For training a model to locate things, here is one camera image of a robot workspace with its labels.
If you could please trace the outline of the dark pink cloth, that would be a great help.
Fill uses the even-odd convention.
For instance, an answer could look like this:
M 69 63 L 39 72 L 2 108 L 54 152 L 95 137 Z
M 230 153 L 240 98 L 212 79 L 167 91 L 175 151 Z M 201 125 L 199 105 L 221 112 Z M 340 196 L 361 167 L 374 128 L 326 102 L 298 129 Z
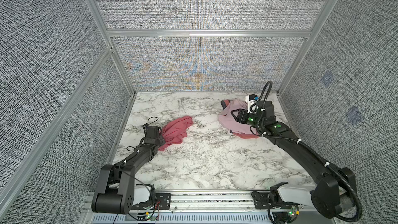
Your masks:
M 169 122 L 161 132 L 165 144 L 162 145 L 158 151 L 164 151 L 171 145 L 181 144 L 186 138 L 187 129 L 193 125 L 193 119 L 190 116 L 184 116 Z

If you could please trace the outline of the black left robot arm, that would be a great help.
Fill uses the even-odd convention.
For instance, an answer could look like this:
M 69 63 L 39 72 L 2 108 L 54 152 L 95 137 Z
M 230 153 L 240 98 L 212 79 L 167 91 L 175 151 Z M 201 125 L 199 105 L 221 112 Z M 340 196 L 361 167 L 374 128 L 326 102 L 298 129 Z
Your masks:
M 143 129 L 145 136 L 134 152 L 101 168 L 91 204 L 95 213 L 128 214 L 134 205 L 152 198 L 151 187 L 137 185 L 135 174 L 154 158 L 165 140 L 160 127 L 144 124 Z

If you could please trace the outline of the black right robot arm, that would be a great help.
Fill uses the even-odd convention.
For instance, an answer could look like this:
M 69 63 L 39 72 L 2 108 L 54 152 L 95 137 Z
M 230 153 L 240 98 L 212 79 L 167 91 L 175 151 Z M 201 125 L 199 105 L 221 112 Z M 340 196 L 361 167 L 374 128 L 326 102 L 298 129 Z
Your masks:
M 361 219 L 362 204 L 357 194 L 356 176 L 349 168 L 340 168 L 305 144 L 285 123 L 278 122 L 271 101 L 255 103 L 256 111 L 239 108 L 230 113 L 236 122 L 247 124 L 252 134 L 264 137 L 288 153 L 314 180 L 313 189 L 298 189 L 287 183 L 276 185 L 276 201 L 270 207 L 308 205 L 323 217 L 348 223 Z

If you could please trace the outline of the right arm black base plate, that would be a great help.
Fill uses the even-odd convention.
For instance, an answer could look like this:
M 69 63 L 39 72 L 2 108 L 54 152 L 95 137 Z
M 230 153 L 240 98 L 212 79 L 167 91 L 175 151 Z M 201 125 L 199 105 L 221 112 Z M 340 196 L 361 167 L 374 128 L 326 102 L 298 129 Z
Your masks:
M 251 197 L 254 201 L 255 209 L 268 209 L 271 205 L 274 205 L 274 209 L 290 209 L 292 206 L 298 207 L 297 204 L 289 204 L 283 201 L 277 191 L 253 191 Z

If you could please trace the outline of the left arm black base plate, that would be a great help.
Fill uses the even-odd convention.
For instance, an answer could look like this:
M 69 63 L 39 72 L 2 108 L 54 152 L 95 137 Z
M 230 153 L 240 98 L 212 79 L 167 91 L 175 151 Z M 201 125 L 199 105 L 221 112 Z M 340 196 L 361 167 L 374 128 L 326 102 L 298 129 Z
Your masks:
M 171 206 L 171 194 L 170 193 L 156 193 L 155 194 L 155 204 L 157 204 L 157 209 L 169 210 Z M 146 202 L 139 203 L 134 206 L 135 210 L 153 210 L 154 203 L 151 199 Z

